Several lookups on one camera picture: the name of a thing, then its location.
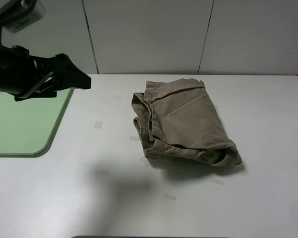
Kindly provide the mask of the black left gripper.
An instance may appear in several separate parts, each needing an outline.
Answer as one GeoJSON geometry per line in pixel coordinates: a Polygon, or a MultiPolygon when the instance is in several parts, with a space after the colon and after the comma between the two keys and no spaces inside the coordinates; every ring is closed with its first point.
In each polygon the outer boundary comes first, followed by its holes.
{"type": "Polygon", "coordinates": [[[77,68],[70,58],[61,53],[51,58],[14,53],[14,63],[21,66],[21,91],[15,101],[32,98],[55,98],[65,89],[90,89],[91,77],[77,68]]]}

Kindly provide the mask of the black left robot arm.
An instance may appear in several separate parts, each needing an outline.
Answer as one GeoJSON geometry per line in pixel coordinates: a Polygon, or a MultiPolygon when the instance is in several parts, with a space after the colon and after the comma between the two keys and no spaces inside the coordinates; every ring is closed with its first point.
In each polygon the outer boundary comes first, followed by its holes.
{"type": "Polygon", "coordinates": [[[51,58],[32,56],[21,46],[1,44],[0,27],[0,92],[15,101],[32,98],[55,98],[66,89],[90,89],[91,77],[78,69],[65,54],[51,58]]]}

